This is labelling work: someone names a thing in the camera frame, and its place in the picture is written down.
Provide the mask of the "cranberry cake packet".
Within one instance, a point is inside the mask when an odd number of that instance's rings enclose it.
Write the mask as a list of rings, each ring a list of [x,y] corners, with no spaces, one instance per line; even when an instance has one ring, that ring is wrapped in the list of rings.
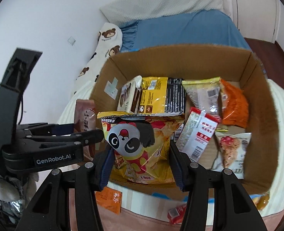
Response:
[[[223,169],[228,168],[233,171],[238,179],[243,179],[243,163],[251,136],[250,132],[240,134],[215,132],[218,153],[211,170],[221,172]]]

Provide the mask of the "red white stick packet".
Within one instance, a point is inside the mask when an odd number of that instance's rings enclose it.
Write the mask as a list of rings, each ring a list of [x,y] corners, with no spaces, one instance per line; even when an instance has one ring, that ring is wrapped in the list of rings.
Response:
[[[187,154],[191,162],[198,162],[219,123],[220,118],[191,107],[187,122],[176,141],[176,147]]]

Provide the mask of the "orange snack bag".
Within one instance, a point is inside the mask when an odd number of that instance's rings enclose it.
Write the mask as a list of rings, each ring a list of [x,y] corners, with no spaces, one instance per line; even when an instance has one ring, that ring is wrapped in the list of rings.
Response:
[[[249,104],[241,89],[220,79],[222,123],[246,128],[249,120]]]
[[[102,191],[96,191],[97,204],[115,214],[120,214],[122,206],[122,193],[118,190],[104,187]]]

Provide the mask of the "white Franzzi cookie packet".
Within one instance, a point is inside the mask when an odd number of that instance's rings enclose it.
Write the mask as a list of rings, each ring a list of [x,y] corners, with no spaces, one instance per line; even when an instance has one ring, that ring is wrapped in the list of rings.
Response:
[[[123,85],[118,101],[117,111],[137,114],[142,93],[142,76],[135,76]]]

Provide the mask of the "yellow panda snack bag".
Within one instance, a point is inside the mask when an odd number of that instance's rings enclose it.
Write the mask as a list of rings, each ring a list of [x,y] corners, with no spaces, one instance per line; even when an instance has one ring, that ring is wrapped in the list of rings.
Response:
[[[174,182],[168,154],[171,137],[184,123],[183,114],[139,116],[114,111],[100,112],[98,119],[123,178],[139,184]]]

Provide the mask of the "clear yellow pastry packet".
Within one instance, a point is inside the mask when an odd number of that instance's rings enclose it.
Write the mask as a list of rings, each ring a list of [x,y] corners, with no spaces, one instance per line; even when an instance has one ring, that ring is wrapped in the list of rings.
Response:
[[[220,77],[203,80],[183,80],[182,85],[197,109],[220,118],[218,104]]]

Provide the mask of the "yellow snack packet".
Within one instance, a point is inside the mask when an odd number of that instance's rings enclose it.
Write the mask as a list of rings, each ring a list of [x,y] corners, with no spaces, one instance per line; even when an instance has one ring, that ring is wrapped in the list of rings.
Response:
[[[165,112],[168,77],[143,77],[138,114]]]

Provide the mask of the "brown jelly cup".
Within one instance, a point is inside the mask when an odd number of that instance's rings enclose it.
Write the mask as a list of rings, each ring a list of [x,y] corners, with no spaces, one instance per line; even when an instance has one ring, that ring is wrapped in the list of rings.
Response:
[[[256,208],[261,211],[263,210],[267,205],[270,200],[270,194],[265,193],[262,195],[252,195],[251,199],[253,203],[255,204]]]

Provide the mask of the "red triangular snack packet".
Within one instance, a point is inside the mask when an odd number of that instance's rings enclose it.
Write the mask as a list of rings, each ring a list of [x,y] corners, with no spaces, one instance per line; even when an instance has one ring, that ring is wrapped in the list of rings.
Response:
[[[186,208],[187,208],[187,204],[180,205],[173,209],[170,209],[167,214],[169,223],[170,224],[181,224],[185,216]]]

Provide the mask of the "cat print blanket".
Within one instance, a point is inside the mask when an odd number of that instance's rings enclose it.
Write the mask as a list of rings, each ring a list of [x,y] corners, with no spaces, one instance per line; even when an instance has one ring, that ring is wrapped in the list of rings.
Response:
[[[278,114],[279,151],[278,165],[270,187],[270,199],[260,211],[268,230],[275,230],[284,215],[284,89],[268,79],[271,94]],[[168,209],[186,202],[187,194],[175,184],[134,184],[134,189],[118,182],[109,182],[108,187],[122,192],[120,214],[100,209],[105,230],[112,230],[112,223],[119,219],[118,230],[140,230],[143,225],[157,230],[177,230],[180,225],[168,223]]]

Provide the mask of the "bear print long pillow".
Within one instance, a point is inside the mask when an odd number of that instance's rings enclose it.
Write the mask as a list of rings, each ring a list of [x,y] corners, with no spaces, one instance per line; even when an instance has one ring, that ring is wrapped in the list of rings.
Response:
[[[122,43],[123,34],[121,29],[115,24],[105,23],[99,31],[98,45],[95,52],[74,83],[73,95],[87,82],[94,85],[106,60],[120,52]]]

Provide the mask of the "blue bed sheet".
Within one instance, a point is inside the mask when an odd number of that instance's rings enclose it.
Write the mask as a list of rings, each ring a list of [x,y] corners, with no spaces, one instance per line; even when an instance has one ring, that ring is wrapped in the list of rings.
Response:
[[[231,18],[216,9],[131,21],[123,24],[121,31],[122,52],[174,44],[215,44],[250,49]]]

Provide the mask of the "white door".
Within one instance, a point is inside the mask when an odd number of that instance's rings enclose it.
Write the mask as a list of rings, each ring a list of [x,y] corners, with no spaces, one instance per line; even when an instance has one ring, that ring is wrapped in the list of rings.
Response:
[[[243,37],[275,42],[278,0],[232,0],[233,21]]]

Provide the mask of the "wall switch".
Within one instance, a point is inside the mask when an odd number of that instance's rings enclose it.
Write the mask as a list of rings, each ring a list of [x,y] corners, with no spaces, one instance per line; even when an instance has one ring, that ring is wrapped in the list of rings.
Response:
[[[73,38],[73,37],[69,37],[68,43],[69,43],[71,46],[73,46],[73,45],[76,43],[76,39]]]

